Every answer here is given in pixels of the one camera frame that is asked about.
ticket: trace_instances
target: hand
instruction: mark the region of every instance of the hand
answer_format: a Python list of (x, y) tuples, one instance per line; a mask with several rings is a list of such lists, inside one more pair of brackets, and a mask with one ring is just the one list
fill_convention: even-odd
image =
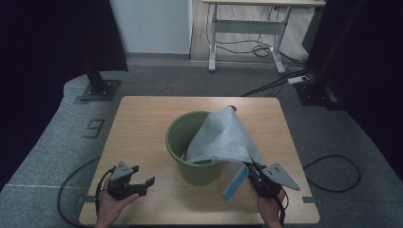
[[(264, 223), (269, 228), (282, 227), (281, 223), (279, 222), (279, 218), (278, 218), (279, 207), (278, 207), (276, 201), (273, 198), (267, 199), (267, 198), (262, 198), (262, 197), (258, 196), (252, 183), (250, 183), (250, 185), (256, 194), (258, 209), (259, 209), (261, 218), (263, 219)], [(278, 193), (278, 199), (282, 202), (284, 200), (284, 197), (285, 197), (285, 192), (281, 189)]]
[(95, 228), (112, 226), (113, 222), (118, 219), (122, 210), (140, 196), (136, 193), (122, 200), (116, 200), (112, 198), (106, 191), (109, 179), (110, 175), (106, 177), (103, 187), (104, 190), (101, 192), (100, 207), (97, 222), (95, 223)]

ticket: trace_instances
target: desk leg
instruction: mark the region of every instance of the desk leg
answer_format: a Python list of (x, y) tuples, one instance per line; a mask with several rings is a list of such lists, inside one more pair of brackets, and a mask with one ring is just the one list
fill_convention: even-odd
[(280, 32), (278, 35), (278, 39), (276, 40), (275, 46), (270, 48), (270, 50), (272, 51), (272, 56), (275, 61), (276, 67), (278, 69), (278, 73), (280, 73), (280, 74), (284, 74), (285, 69), (284, 69), (284, 66), (282, 65), (278, 51), (279, 51), (279, 46), (281, 45), (282, 38), (284, 37), (285, 29), (287, 28), (287, 25), (288, 25), (288, 19), (290, 18), (290, 14), (291, 14), (291, 7), (287, 7), (285, 17), (282, 20), (282, 25), (281, 25)]
[(210, 45), (210, 58), (208, 60), (208, 69), (210, 71), (216, 70), (216, 22), (217, 22), (217, 5), (214, 5), (213, 20), (211, 23), (211, 45)]

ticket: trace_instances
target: white plastic bag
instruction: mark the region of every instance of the white plastic bag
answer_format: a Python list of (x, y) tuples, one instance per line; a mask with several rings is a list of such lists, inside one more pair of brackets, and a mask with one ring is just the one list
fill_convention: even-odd
[(205, 160), (261, 163), (258, 148), (230, 106), (210, 113), (189, 144), (188, 162)]

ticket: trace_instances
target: white wall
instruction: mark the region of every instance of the white wall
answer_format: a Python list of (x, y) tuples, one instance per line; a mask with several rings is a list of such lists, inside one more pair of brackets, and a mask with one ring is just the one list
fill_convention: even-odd
[(192, 0), (110, 0), (125, 52), (189, 54)]

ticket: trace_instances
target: dark background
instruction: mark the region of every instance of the dark background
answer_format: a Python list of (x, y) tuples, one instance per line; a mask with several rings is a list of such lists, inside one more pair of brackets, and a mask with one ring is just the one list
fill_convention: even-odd
[(328, 0), (310, 60), (403, 180), (403, 5)]
[(39, 140), (63, 98), (85, 74), (127, 70), (109, 1), (8, 1), (0, 4), (1, 187)]

